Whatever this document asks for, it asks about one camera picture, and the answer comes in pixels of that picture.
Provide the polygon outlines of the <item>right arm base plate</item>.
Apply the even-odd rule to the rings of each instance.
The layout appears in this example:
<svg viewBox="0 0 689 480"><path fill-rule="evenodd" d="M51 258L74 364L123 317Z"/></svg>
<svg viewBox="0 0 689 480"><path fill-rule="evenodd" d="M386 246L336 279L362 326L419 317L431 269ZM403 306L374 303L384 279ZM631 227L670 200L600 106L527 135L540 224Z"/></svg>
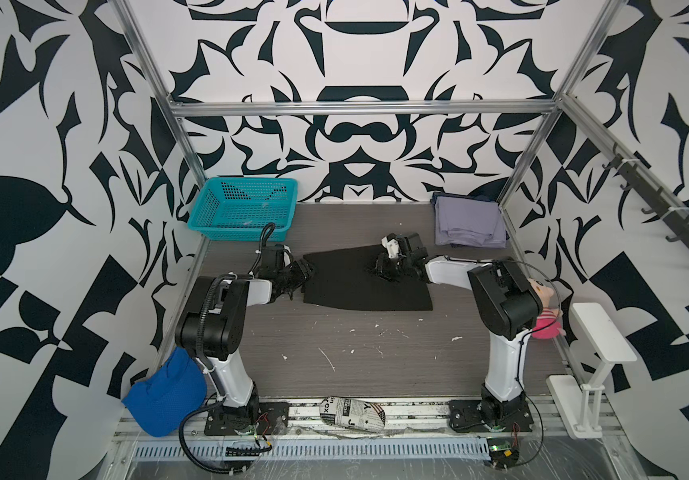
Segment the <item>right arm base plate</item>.
<svg viewBox="0 0 689 480"><path fill-rule="evenodd" d="M449 426L457 433L501 433L518 428L531 432L534 417L524 397L500 402L494 397L483 400L452 400Z"/></svg>

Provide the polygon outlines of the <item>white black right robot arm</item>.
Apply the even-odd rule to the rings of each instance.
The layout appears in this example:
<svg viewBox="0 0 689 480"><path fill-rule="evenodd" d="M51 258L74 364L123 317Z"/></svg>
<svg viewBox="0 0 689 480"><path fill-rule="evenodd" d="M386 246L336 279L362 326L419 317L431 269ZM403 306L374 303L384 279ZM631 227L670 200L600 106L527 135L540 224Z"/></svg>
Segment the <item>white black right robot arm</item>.
<svg viewBox="0 0 689 480"><path fill-rule="evenodd" d="M540 294L538 282L528 278L512 257L472 260L448 255L430 256L420 236L389 234L376 272L394 280L412 277L428 284L448 285L472 292L484 326L490 333L489 370L481 401L450 403L450 428L503 431L514 424L528 429L533 422L523 384L526 350L538 332L538 317L554 294Z"/></svg>

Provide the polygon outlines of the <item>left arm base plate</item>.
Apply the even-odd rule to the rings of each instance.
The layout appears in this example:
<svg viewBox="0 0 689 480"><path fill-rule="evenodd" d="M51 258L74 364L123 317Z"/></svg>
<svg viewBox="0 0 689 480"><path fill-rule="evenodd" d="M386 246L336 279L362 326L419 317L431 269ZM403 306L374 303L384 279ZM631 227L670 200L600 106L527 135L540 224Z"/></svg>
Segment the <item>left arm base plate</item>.
<svg viewBox="0 0 689 480"><path fill-rule="evenodd" d="M206 418L206 436L272 435L286 429L288 402L260 401L244 407L214 406Z"/></svg>

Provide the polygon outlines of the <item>lilac skirt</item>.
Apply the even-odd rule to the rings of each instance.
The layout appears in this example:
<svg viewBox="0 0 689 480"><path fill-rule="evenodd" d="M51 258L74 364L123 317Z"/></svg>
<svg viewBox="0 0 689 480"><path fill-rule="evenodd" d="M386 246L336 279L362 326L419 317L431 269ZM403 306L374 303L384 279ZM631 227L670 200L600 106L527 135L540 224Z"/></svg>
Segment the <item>lilac skirt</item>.
<svg viewBox="0 0 689 480"><path fill-rule="evenodd" d="M502 249L507 230L495 202L440 198L435 210L435 244Z"/></svg>

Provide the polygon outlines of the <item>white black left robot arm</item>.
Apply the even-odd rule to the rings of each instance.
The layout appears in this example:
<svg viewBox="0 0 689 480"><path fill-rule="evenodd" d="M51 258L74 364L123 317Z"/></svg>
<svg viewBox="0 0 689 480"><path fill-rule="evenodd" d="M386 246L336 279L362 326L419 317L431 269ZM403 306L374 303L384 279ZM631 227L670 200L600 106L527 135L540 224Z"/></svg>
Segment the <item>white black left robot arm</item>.
<svg viewBox="0 0 689 480"><path fill-rule="evenodd" d="M260 417L258 387L240 357L246 312L282 296L292 298L312 278L306 260L294 259L284 244L270 244L275 231L274 222L262 228L248 273L200 276L174 330L176 346L186 350L214 388L218 411L240 424Z"/></svg>

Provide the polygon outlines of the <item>black garment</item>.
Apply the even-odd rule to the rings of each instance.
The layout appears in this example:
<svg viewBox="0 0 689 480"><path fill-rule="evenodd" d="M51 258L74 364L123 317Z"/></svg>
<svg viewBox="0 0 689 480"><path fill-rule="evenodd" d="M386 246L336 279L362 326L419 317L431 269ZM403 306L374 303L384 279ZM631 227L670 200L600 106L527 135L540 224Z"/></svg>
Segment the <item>black garment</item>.
<svg viewBox="0 0 689 480"><path fill-rule="evenodd" d="M384 278L377 273L380 245L308 253L312 277L302 286L304 302L351 311L431 311L425 282L411 276Z"/></svg>

